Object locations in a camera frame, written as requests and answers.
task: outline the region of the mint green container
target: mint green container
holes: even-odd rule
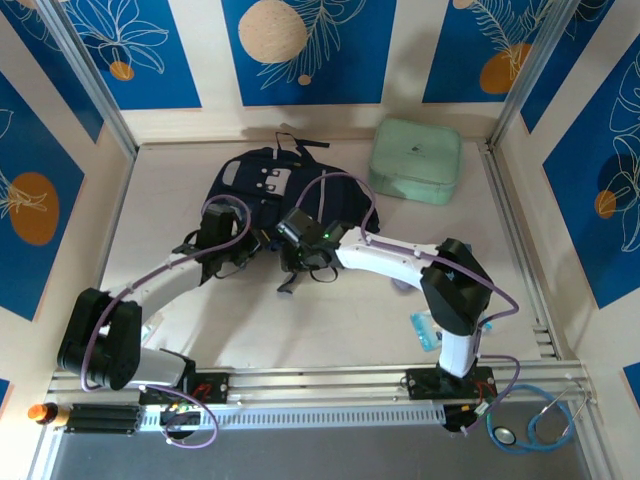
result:
[[[369,183],[377,193],[444,205],[460,175],[460,134],[451,128],[385,119],[376,132]]]

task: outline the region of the metal bracket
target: metal bracket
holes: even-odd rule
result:
[[[439,368],[412,368],[406,374],[411,400],[466,400],[478,398],[480,383],[495,384],[490,367],[472,368],[465,378],[448,375]]]
[[[225,405],[229,391],[229,374],[226,372],[196,373],[188,381],[189,394],[204,404]],[[140,392],[140,405],[170,405],[179,397],[153,388]]]

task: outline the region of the white leaf drawing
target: white leaf drawing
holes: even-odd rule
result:
[[[604,218],[622,212],[620,250],[631,253],[640,248],[640,52],[622,77],[609,129],[619,171],[605,188],[611,195],[599,195],[596,209]]]
[[[537,32],[556,0],[541,0],[534,6],[529,0],[522,15],[516,15],[511,0],[475,0],[470,6],[476,15],[480,32],[509,59],[509,75],[513,80],[524,63],[523,45]]]
[[[593,23],[600,20],[610,1],[611,0],[587,0],[580,2],[567,28],[564,30],[565,33],[571,37],[572,40],[575,40],[578,26],[581,23]]]
[[[70,0],[63,5],[87,48],[98,50],[107,66],[119,62],[112,73],[122,65],[139,65],[164,73],[165,63],[153,47],[163,45],[169,31],[139,20],[137,0]],[[122,72],[116,78],[131,77],[130,72]]]
[[[346,5],[356,7],[350,13]],[[287,62],[263,64],[258,76],[266,76],[261,90],[286,78],[287,83],[301,75],[313,77],[324,62],[331,60],[332,52],[340,52],[342,43],[338,27],[355,18],[367,0],[291,0],[291,7],[302,18],[307,29],[307,43],[302,51]]]
[[[11,110],[0,109],[0,140],[2,140],[9,131],[13,114],[14,112]],[[30,195],[19,188],[16,188],[11,184],[7,177],[5,177],[2,170],[0,170],[0,219],[4,218],[11,209],[18,212],[21,206],[46,212],[47,207],[42,205],[45,198],[47,198],[46,193],[43,193],[42,195]]]
[[[51,32],[42,21],[40,14],[33,8],[29,8],[17,0],[2,0],[7,6],[9,11],[18,19],[22,24],[25,31],[33,38],[40,40],[51,50],[56,52],[60,51],[60,47],[51,36]]]

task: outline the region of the floral wall pattern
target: floral wall pattern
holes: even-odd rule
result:
[[[582,0],[522,107],[529,132],[536,127],[558,89],[596,33],[615,0]]]
[[[395,0],[223,0],[244,106],[379,103]]]
[[[35,3],[32,0],[0,0],[0,11],[69,105],[87,134],[96,142],[104,124],[102,115],[44,25]]]
[[[544,169],[598,306],[640,287],[640,37]]]
[[[33,320],[83,179],[0,74],[0,307]]]
[[[201,106],[167,0],[63,6],[121,109]]]

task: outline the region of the purple cable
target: purple cable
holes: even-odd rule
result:
[[[491,413],[498,405],[500,405],[500,402],[504,400],[504,397],[509,395],[509,392],[511,392],[511,389],[518,381],[518,376],[520,376],[520,362],[516,357],[512,357],[511,355],[481,355],[480,358],[489,358],[493,360],[511,360],[516,365],[516,370],[513,374],[513,378],[509,382],[509,385],[507,385],[507,388],[505,388],[498,394],[493,402],[491,402],[491,405],[489,405],[489,408],[485,410],[484,414],[480,415],[475,422],[473,422],[471,425],[469,425],[468,428],[463,430],[465,436],[478,428],[478,425],[480,425],[482,419],[485,418],[489,413]]]
[[[362,235],[362,238],[367,242],[367,245],[382,248],[383,250],[388,250],[395,253],[415,255],[415,251],[411,250],[410,248],[400,247],[398,245],[390,245],[388,243],[380,242],[378,240],[373,240],[369,238],[369,235],[366,232],[366,226],[367,226],[367,223],[369,222],[369,219],[371,218],[371,215],[373,215],[373,212],[376,209],[376,194],[367,182],[356,177],[355,175],[351,175],[350,173],[347,173],[347,172],[332,172],[332,173],[326,173],[317,178],[314,178],[311,182],[309,182],[309,184],[302,191],[302,193],[300,194],[300,197],[298,197],[298,201],[296,202],[296,207],[300,207],[300,205],[302,204],[302,200],[304,199],[305,195],[309,192],[309,190],[311,190],[311,187],[313,187],[316,183],[320,182],[322,179],[330,178],[330,177],[353,178],[354,180],[364,185],[364,187],[366,187],[367,191],[369,192],[369,197],[371,197],[371,207],[369,207],[369,211],[364,216],[364,219],[362,220],[362,224],[360,225],[360,233]],[[497,320],[499,318],[508,317],[509,315],[518,313],[518,311],[520,310],[520,307],[518,306],[518,302],[516,302],[509,294],[507,294],[507,292],[497,287],[486,278],[478,275],[475,272],[472,272],[468,268],[463,267],[462,265],[459,265],[447,258],[439,257],[437,255],[431,255],[426,252],[420,252],[420,257],[426,260],[429,260],[431,262],[441,263],[442,265],[446,265],[447,267],[452,268],[453,270],[456,270],[462,273],[463,275],[466,275],[472,280],[478,282],[483,287],[486,287],[489,290],[494,291],[495,293],[500,295],[502,298],[504,298],[511,305],[511,308],[509,310],[505,310],[499,313],[494,313],[493,315],[490,315],[484,320],[481,320],[478,323],[478,328],[482,328],[485,324],[487,324],[488,322],[491,322],[492,320]]]
[[[143,388],[151,388],[153,390],[159,390],[161,392],[168,393],[170,395],[176,395],[178,397],[184,398],[188,402],[191,402],[194,405],[202,408],[202,410],[207,414],[209,414],[209,416],[213,420],[214,429],[213,429],[213,433],[211,434],[211,437],[209,437],[208,440],[202,443],[186,444],[183,442],[176,442],[169,436],[169,427],[175,423],[174,419],[179,418],[178,416],[175,416],[170,421],[167,422],[167,424],[164,426],[164,429],[162,430],[162,434],[167,439],[167,443],[169,443],[170,445],[175,445],[176,447],[179,447],[179,448],[185,448],[187,450],[197,450],[198,448],[208,447],[216,440],[216,437],[218,436],[218,430],[220,430],[220,425],[218,424],[218,419],[216,418],[215,414],[211,410],[209,410],[209,408],[204,403],[200,402],[198,399],[192,397],[189,394],[186,394],[180,390],[176,390],[175,388],[164,387],[162,385],[144,385],[140,387],[141,390],[143,390]]]
[[[94,327],[93,332],[91,332],[91,337],[89,338],[89,341],[87,342],[87,348],[85,350],[84,357],[82,358],[82,367],[80,369],[80,385],[82,386],[82,389],[85,392],[90,392],[92,390],[97,390],[97,389],[101,388],[100,385],[90,386],[88,384],[88,382],[87,382],[87,372],[89,370],[89,362],[91,361],[91,355],[93,354],[93,349],[96,346],[96,340],[98,339],[98,334],[100,332],[100,329],[102,328],[104,323],[107,321],[107,318],[109,317],[109,314],[111,313],[111,311],[115,308],[115,306],[120,301],[122,301],[122,299],[124,297],[126,297],[130,293],[133,293],[141,285],[145,284],[146,282],[148,282],[152,278],[155,278],[156,276],[160,275],[161,273],[165,272],[166,270],[169,270],[169,269],[171,269],[173,267],[176,267],[176,266],[181,265],[181,264],[183,264],[185,262],[188,262],[189,260],[193,260],[193,259],[201,257],[203,255],[207,255],[207,254],[212,253],[212,252],[217,252],[219,250],[224,250],[226,248],[232,247],[233,245],[238,243],[240,240],[242,240],[244,238],[244,236],[249,232],[249,228],[250,228],[250,225],[251,225],[251,210],[249,209],[249,207],[242,200],[240,200],[239,198],[236,198],[236,197],[234,197],[232,195],[216,195],[215,197],[212,197],[212,198],[208,199],[205,202],[204,206],[202,207],[202,212],[204,212],[206,210],[206,208],[210,204],[212,204],[213,202],[219,201],[219,200],[228,200],[228,201],[231,201],[231,202],[235,202],[245,210],[245,212],[247,213],[247,221],[245,223],[244,230],[242,230],[242,232],[239,235],[236,235],[234,238],[232,238],[231,240],[229,240],[226,243],[223,243],[221,245],[216,245],[215,247],[207,248],[207,249],[202,250],[200,252],[196,252],[194,254],[191,254],[191,255],[188,255],[186,257],[183,257],[183,258],[180,258],[178,260],[175,260],[174,262],[171,262],[170,264],[165,264],[165,265],[162,265],[162,266],[156,268],[155,270],[153,270],[152,272],[148,273],[144,277],[142,277],[139,280],[136,280],[135,282],[133,282],[129,288],[125,288],[122,292],[120,292],[118,295],[116,295],[116,297],[113,300],[111,300],[111,302],[109,302],[109,305],[107,305],[107,308],[104,309],[104,312],[102,312],[102,315],[100,315],[100,318],[98,318],[98,322],[96,323],[96,326]]]

